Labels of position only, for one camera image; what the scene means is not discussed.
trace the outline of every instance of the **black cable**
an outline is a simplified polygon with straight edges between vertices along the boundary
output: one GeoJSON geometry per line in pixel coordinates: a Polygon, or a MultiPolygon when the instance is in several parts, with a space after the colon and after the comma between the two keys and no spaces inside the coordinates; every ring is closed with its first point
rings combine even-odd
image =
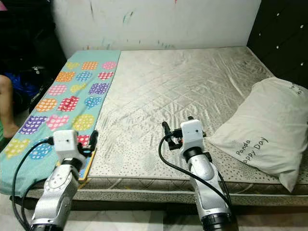
{"type": "Polygon", "coordinates": [[[27,190],[26,190],[26,192],[25,192],[25,194],[24,194],[24,196],[23,196],[23,198],[22,198],[22,200],[21,200],[21,216],[22,216],[22,218],[23,218],[23,220],[24,220],[24,223],[25,223],[28,227],[30,227],[30,224],[29,224],[29,222],[28,222],[28,220],[27,220],[27,217],[26,217],[26,214],[25,214],[25,198],[27,197],[28,192],[29,192],[35,185],[37,185],[37,184],[39,184],[39,183],[45,181],[46,179],[47,179],[47,178],[42,179],[42,180],[39,180],[39,181],[36,181],[36,182],[34,182],[33,184],[31,184],[31,185],[27,188],[27,190]]]}
{"type": "Polygon", "coordinates": [[[218,191],[215,187],[213,187],[211,184],[207,183],[204,179],[202,179],[202,178],[196,176],[195,174],[193,174],[193,173],[191,173],[191,172],[189,172],[189,171],[187,171],[187,170],[185,170],[185,169],[183,169],[183,168],[181,168],[181,167],[178,167],[178,166],[176,166],[176,165],[174,165],[174,164],[168,162],[168,161],[162,156],[161,149],[162,149],[163,142],[165,141],[165,139],[167,139],[167,138],[169,138],[169,137],[171,137],[171,136],[172,136],[172,134],[165,135],[165,136],[161,139],[161,141],[160,141],[160,143],[159,143],[159,146],[158,146],[158,154],[159,154],[160,159],[161,159],[166,165],[168,165],[168,166],[170,166],[170,167],[172,167],[172,168],[174,168],[174,169],[176,169],[176,170],[178,170],[178,171],[180,171],[180,172],[182,172],[182,173],[184,173],[184,174],[186,174],[186,175],[188,175],[188,176],[190,176],[190,177],[192,177],[192,178],[194,178],[194,179],[200,181],[202,184],[204,184],[205,186],[209,187],[211,190],[213,190],[215,193],[217,193],[217,195],[220,196],[220,197],[226,202],[226,204],[228,205],[229,208],[231,208],[231,202],[229,202],[229,200],[228,200],[220,191],[218,191]]]}
{"type": "Polygon", "coordinates": [[[229,194],[229,190],[228,190],[228,187],[226,185],[226,182],[225,180],[223,179],[222,175],[220,174],[220,172],[218,171],[218,176],[222,182],[222,186],[223,186],[223,190],[225,191],[226,195],[227,195],[227,199],[230,201],[230,204],[232,205],[232,201],[231,201],[231,197],[230,197],[230,194],[229,194]]]}
{"type": "Polygon", "coordinates": [[[25,156],[22,158],[22,160],[20,161],[19,165],[17,166],[17,169],[14,173],[14,177],[13,177],[13,183],[12,183],[12,206],[13,206],[13,212],[18,220],[18,222],[21,224],[21,226],[28,231],[29,227],[26,225],[26,223],[22,220],[22,218],[20,217],[17,208],[16,208],[16,199],[15,199],[15,187],[16,187],[16,178],[17,178],[17,174],[19,169],[21,168],[22,164],[24,163],[24,161],[26,160],[26,158],[29,156],[29,154],[36,148],[38,147],[40,144],[42,143],[49,143],[51,145],[53,145],[53,139],[52,137],[49,137],[41,142],[36,143],[35,145],[33,145],[30,150],[25,154],[25,156]]]}

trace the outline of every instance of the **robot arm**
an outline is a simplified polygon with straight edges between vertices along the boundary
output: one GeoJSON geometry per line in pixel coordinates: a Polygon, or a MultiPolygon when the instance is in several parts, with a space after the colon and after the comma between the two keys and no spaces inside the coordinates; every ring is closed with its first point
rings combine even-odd
{"type": "MultiPolygon", "coordinates": [[[[163,122],[169,149],[180,148],[180,156],[185,159],[189,171],[223,194],[218,183],[218,171],[209,161],[209,153],[204,153],[204,133],[201,122],[192,117],[189,119],[181,123],[181,129],[172,132],[167,123],[163,122]],[[175,144],[171,137],[178,138],[179,144],[175,144]]],[[[195,190],[196,205],[203,229],[205,231],[238,231],[236,218],[226,201],[199,180],[191,177],[190,181],[195,190]]]]}
{"type": "Polygon", "coordinates": [[[78,173],[86,164],[86,157],[94,151],[97,131],[90,137],[90,145],[82,147],[74,130],[56,131],[54,147],[61,163],[47,178],[44,193],[39,199],[31,221],[31,231],[62,231],[71,202],[77,192],[78,173]]]}

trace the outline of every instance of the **black headboard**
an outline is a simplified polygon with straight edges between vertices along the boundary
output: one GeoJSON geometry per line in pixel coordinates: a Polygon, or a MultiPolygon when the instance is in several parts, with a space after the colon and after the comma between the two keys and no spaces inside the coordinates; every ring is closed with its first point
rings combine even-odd
{"type": "Polygon", "coordinates": [[[276,77],[308,88],[308,0],[262,0],[247,46],[276,77]]]}

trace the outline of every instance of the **pillow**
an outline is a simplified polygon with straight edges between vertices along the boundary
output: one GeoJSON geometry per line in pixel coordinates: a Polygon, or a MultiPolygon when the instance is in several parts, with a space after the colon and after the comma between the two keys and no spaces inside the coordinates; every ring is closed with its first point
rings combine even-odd
{"type": "Polygon", "coordinates": [[[271,77],[256,83],[235,114],[207,140],[292,191],[307,148],[308,90],[271,77]]]}

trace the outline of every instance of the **floor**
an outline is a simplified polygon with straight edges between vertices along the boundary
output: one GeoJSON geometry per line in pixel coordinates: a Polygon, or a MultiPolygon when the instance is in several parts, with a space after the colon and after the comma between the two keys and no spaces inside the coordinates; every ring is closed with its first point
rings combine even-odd
{"type": "MultiPolygon", "coordinates": [[[[26,211],[31,219],[33,211],[26,211]]],[[[308,213],[238,216],[240,231],[306,231],[308,213]]],[[[0,194],[1,230],[22,231],[9,197],[0,194]]],[[[65,231],[201,231],[197,216],[166,216],[163,211],[72,211],[65,231]]]]}

